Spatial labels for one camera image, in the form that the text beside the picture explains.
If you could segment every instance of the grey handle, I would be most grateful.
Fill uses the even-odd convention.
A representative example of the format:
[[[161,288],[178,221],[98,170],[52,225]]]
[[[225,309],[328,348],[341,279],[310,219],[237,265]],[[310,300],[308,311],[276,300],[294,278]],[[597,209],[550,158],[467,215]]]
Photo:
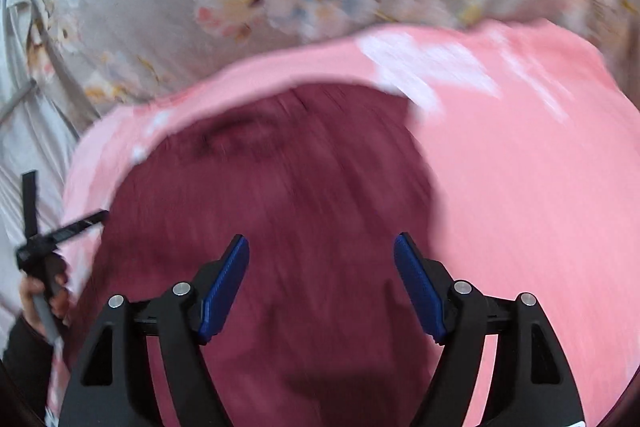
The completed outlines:
[[[38,317],[44,326],[44,330],[47,334],[47,342],[52,346],[55,344],[58,337],[66,333],[67,327],[63,324],[62,320],[57,318],[52,312],[45,298],[44,294],[33,296],[33,305],[38,312]]]
[[[68,329],[61,319],[57,318],[49,306],[49,299],[62,289],[62,286],[56,282],[56,275],[64,273],[66,269],[65,261],[57,254],[50,254],[44,258],[44,276],[45,290],[44,293],[33,296],[33,305],[38,312],[38,317],[44,326],[47,342],[52,346],[58,337],[64,335]]]

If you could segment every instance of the blue gripper pad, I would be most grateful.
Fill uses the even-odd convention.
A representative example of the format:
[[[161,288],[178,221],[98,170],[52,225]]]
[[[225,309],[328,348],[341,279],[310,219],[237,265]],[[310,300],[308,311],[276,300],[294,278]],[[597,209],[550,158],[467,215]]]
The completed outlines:
[[[208,343],[213,335],[222,331],[248,264],[249,242],[241,237],[226,258],[216,281],[204,298],[202,322],[198,330],[198,336],[204,343]]]
[[[447,334],[444,325],[444,305],[427,273],[422,267],[419,253],[414,251],[404,235],[396,237],[394,260],[396,268],[409,294],[422,331],[439,343]]]

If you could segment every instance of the black gripper frame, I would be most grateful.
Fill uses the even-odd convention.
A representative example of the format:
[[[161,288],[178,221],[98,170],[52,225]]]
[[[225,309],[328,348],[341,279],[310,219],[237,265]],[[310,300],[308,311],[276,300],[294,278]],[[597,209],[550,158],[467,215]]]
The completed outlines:
[[[440,362],[411,427],[462,427],[485,335],[498,335],[498,347],[479,427],[584,427],[571,368],[538,300],[529,293],[514,301],[482,295],[467,281],[454,281],[438,261],[425,259],[407,233],[400,238],[438,294],[446,329]]]
[[[242,235],[236,235],[220,260],[204,264],[191,282],[177,283],[155,299],[130,303],[116,295],[105,304],[73,368],[60,427],[162,425],[146,350],[148,336],[159,338],[180,425],[232,427],[199,346],[210,339],[202,336],[207,295],[241,241],[246,243]]]
[[[38,233],[36,199],[36,171],[30,171],[22,175],[22,213],[26,242],[15,251],[15,259],[18,269],[44,283],[44,293],[34,295],[33,304],[46,330],[47,341],[54,344],[56,339],[66,332],[62,320],[56,317],[49,307],[49,299],[61,289],[56,275],[64,273],[66,269],[65,261],[57,253],[58,245],[89,227],[102,223],[109,213],[100,210],[66,227],[42,235]]]

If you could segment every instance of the pink towel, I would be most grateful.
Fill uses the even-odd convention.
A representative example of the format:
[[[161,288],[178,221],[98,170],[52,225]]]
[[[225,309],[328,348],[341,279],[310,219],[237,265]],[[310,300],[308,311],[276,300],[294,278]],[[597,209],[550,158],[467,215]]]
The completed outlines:
[[[385,26],[255,57],[178,96],[120,107],[78,146],[64,219],[108,207],[168,134],[319,75],[415,102],[407,126],[440,201],[434,254],[488,295],[538,296],[596,425],[640,363],[640,115],[596,49],[550,23],[491,22],[469,34]],[[63,251],[76,292],[98,241],[92,233]],[[494,349],[490,339],[465,425],[480,420]],[[54,410],[66,382],[56,367]]]

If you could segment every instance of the black sleeve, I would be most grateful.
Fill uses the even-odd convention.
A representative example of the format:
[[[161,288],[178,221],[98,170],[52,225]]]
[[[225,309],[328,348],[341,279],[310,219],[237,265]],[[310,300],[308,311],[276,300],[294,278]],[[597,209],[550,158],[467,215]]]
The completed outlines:
[[[53,346],[20,316],[9,333],[2,363],[27,404],[44,421]]]

